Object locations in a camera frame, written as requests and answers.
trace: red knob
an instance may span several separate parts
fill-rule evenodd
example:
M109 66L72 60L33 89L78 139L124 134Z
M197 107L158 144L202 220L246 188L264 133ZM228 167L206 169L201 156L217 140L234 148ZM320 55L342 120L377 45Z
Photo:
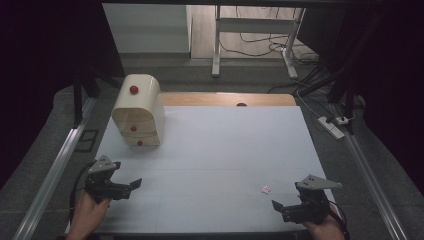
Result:
M137 94L138 93L138 87L137 86L131 86L130 87L130 92L132 93L132 94Z

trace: gray carpet floor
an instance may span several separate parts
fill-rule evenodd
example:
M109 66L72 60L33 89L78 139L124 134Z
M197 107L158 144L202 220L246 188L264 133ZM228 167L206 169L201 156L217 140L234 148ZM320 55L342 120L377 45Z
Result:
M140 58L123 56L126 74L151 74L164 92L238 92L266 93L276 85L292 84L281 60L223 60L221 76L211 77L211 60L173 58ZM298 66L300 77L313 66ZM92 161L105 131L118 89L97 80L101 94L97 98L85 137L97 133L92 149L80 141L39 222L33 239L54 239L63 234L68 221L68 199L75 177L81 167ZM292 93L297 86L277 88L271 94ZM320 115L328 114L325 95L314 92L305 98L310 108ZM328 179L343 183L342 190L333 191L336 201L346 212L352 239L392 239L358 166L344 140L337 141L316 121L316 116L296 98ZM362 109L355 110L355 136L392 203L409 239L424 239L421 219L424 199L396 159L366 127ZM54 109L37 140L21 165L0 192L0 239L11 239L41 186L73 124L72 88L56 94Z

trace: white plastic box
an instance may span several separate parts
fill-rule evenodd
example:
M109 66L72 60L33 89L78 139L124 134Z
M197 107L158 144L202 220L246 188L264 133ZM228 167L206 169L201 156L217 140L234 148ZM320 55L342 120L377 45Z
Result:
M146 74L128 75L113 107L112 119L128 145L160 145L165 111L159 82Z

